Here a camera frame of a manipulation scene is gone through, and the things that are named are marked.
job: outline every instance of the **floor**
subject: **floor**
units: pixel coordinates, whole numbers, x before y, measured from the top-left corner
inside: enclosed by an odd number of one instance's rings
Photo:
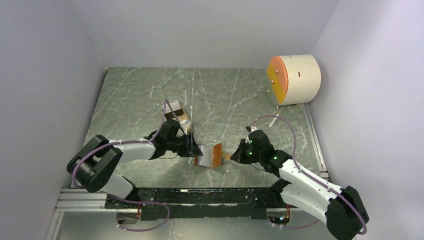
[[[198,144],[222,143],[223,151],[232,154],[240,139],[247,136],[245,127],[255,118],[279,113],[295,129],[297,160],[318,174],[319,161],[303,107],[275,109],[264,89],[266,79],[264,69],[110,67],[86,141],[98,134],[114,140],[149,135],[159,126],[161,103],[166,98],[183,104]],[[290,129],[282,121],[268,128],[271,120],[261,119],[256,126],[276,149],[292,153]],[[164,157],[173,156],[167,153]],[[278,180],[270,173],[229,160],[208,169],[180,157],[124,162],[115,173],[138,187],[269,187]]]

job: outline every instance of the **table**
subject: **table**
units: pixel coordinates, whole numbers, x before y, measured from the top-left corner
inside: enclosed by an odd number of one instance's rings
[[[159,126],[166,98],[183,104],[198,144],[222,143],[222,150],[232,154],[247,136],[247,125],[257,117],[279,113],[295,130],[297,160],[319,174],[323,166],[307,106],[276,109],[264,88],[266,79],[264,69],[110,67],[86,141],[98,134],[114,140],[148,136]],[[261,119],[256,126],[276,149],[291,154],[294,140],[290,129],[279,120],[268,128],[271,120]],[[278,180],[273,174],[229,160],[208,169],[194,166],[192,158],[180,157],[119,163],[114,173],[138,187],[152,188],[269,187]]]

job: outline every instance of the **marble tabletop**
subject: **marble tabletop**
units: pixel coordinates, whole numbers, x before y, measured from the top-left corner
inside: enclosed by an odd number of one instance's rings
[[[222,143],[223,151],[232,154],[247,136],[247,125],[260,116],[279,113],[295,130],[297,160],[318,174],[319,161],[303,107],[276,109],[264,88],[265,79],[264,69],[110,67],[86,142],[98,134],[115,140],[148,136],[158,128],[161,104],[168,99],[183,104],[198,144]],[[268,128],[271,120],[261,119],[256,126],[276,149],[291,154],[294,140],[290,129],[282,121]],[[174,156],[170,152],[163,157]],[[138,187],[152,188],[269,187],[278,180],[273,174],[229,160],[209,169],[181,157],[123,162],[114,173]]]

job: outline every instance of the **metal frame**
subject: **metal frame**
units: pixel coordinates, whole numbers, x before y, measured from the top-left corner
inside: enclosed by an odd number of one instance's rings
[[[311,113],[307,103],[301,105],[309,128],[309,134],[312,139],[313,150],[321,172],[320,176],[328,179],[326,164],[324,163],[323,154],[320,143],[318,142],[315,126],[312,121]],[[98,212],[116,212],[116,213],[136,213],[137,209],[105,209],[107,194],[106,193],[89,193],[85,189],[62,189],[53,212],[53,216],[48,228],[45,240],[56,240],[62,219],[65,212],[80,213],[98,213]],[[268,208],[267,212],[285,212],[285,208]]]

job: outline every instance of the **white wall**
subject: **white wall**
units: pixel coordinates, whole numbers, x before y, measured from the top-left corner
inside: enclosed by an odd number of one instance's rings
[[[265,68],[309,54],[338,0],[71,0],[106,66]]]
[[[424,2],[340,1],[312,54],[311,114],[330,176],[359,191],[368,233],[424,238]]]
[[[104,68],[67,0],[0,0],[0,239],[44,239]]]

